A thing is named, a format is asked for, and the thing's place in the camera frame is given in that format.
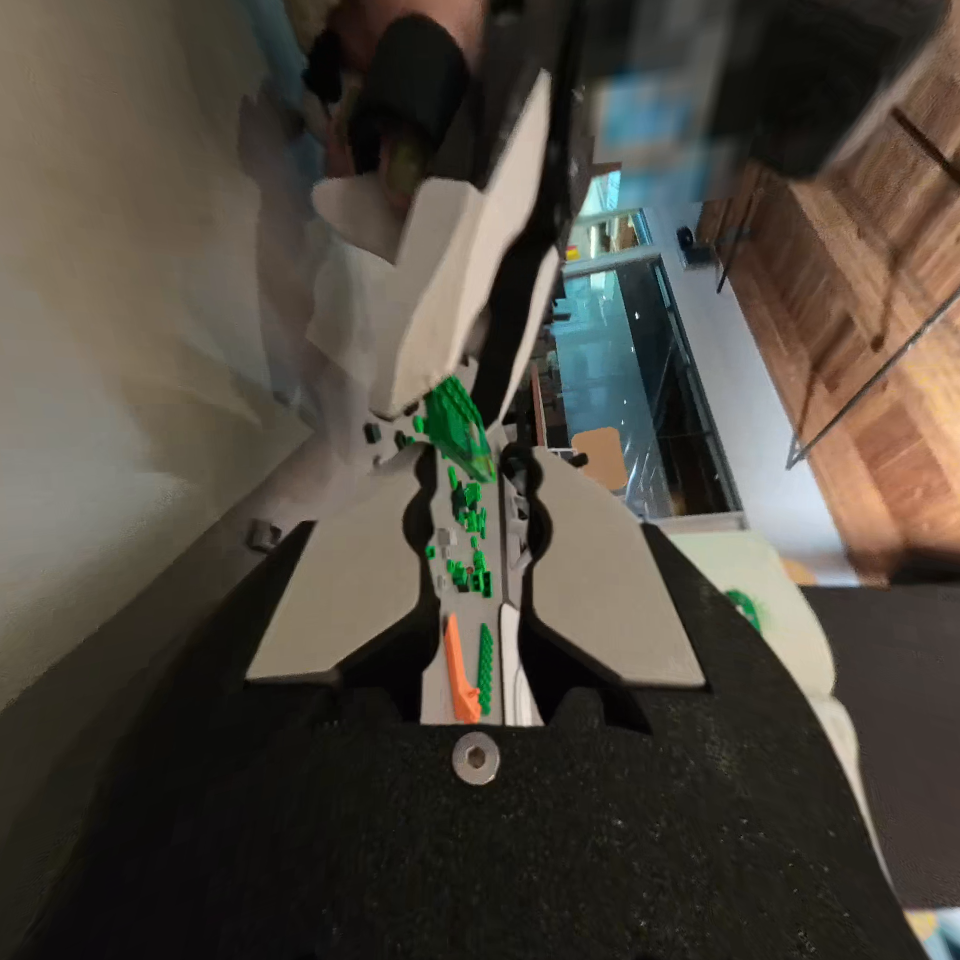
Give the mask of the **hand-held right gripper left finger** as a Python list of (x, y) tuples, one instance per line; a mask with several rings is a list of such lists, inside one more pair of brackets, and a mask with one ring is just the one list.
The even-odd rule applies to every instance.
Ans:
[(422, 490), (416, 468), (433, 449), (417, 442), (362, 478), (354, 496), (322, 516), (246, 669), (246, 680), (321, 682), (410, 613), (419, 558), (403, 517)]

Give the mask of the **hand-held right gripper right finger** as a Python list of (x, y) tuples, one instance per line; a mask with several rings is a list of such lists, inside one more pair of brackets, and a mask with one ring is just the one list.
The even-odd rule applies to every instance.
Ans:
[(530, 688), (702, 690), (642, 522), (545, 448), (512, 442), (500, 467), (529, 513), (518, 646)]

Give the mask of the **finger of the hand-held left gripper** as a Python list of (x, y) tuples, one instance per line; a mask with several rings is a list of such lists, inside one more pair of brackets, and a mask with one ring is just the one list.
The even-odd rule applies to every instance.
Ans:
[(395, 418), (454, 373), (501, 262), (538, 196), (552, 78), (539, 71), (484, 189), (427, 177), (375, 297), (373, 413)]
[(555, 246), (518, 246), (498, 273), (490, 297), (489, 436), (501, 432), (557, 280)]

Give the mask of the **green lego baseplate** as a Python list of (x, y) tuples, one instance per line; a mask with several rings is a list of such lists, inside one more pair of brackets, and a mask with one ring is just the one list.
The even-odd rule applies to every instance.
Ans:
[(497, 466), (481, 415), (457, 375), (441, 381), (424, 397), (430, 443), (470, 478), (492, 483)]

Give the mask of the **pile of small lego pieces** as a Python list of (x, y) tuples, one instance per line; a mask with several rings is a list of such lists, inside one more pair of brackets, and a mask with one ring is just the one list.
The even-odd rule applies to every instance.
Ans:
[(434, 495), (429, 518), (432, 531), (424, 558), (434, 590), (450, 603), (463, 596), (495, 599), (498, 561), (488, 538), (489, 508), (495, 503), (493, 484), (472, 479), (462, 467), (429, 441), (426, 418), (420, 414), (390, 424), (367, 414), (362, 434), (374, 469), (384, 467), (404, 450), (426, 447), (434, 453)]

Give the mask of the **person's left hand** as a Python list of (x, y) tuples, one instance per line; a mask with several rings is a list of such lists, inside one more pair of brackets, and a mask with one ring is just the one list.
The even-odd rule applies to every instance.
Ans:
[(328, 24), (359, 80), (343, 140), (352, 174), (376, 173), (405, 213), (472, 82), (489, 2), (342, 2)]

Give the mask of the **tan board stand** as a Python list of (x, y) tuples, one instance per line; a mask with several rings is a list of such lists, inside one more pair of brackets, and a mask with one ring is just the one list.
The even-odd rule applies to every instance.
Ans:
[(626, 488), (629, 474), (617, 427), (605, 426), (579, 432), (571, 438), (570, 446), (577, 454), (586, 457), (582, 467), (585, 476), (612, 493)]

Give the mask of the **orange brick separator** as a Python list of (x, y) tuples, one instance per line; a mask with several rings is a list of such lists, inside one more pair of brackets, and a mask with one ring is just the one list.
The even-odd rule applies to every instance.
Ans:
[(482, 715), (479, 689), (471, 685), (467, 678), (459, 624), (455, 613), (450, 613), (445, 619), (443, 631), (443, 650), (454, 718), (463, 724), (475, 725)]

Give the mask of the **open instruction booklet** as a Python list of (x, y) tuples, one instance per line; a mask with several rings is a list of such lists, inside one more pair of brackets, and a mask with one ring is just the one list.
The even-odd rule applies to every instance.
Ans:
[(706, 579), (735, 605), (745, 598), (764, 642), (788, 670), (820, 720), (858, 802), (873, 826), (863, 785), (858, 734), (851, 715), (834, 694), (836, 670), (830, 642), (784, 560), (753, 531), (661, 530)]

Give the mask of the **black flat panel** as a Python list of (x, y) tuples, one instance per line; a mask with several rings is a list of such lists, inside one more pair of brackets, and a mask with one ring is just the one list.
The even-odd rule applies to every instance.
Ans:
[(957, 584), (805, 586), (857, 733), (863, 785), (902, 905), (959, 905)]

